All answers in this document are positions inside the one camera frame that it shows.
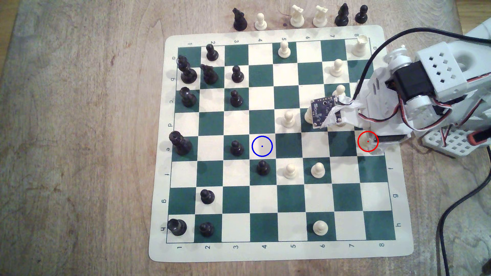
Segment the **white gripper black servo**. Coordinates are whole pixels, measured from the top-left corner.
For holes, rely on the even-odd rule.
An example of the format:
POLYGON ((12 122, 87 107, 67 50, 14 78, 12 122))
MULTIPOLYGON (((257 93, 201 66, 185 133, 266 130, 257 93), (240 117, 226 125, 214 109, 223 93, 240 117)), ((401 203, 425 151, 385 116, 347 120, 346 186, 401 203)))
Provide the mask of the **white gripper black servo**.
POLYGON ((432 110, 434 87, 423 64, 413 61, 406 47, 388 53, 384 66, 374 70, 360 90, 358 100, 364 104, 362 114, 377 119, 370 122, 378 136, 376 152, 384 152, 410 138, 436 121, 432 110))

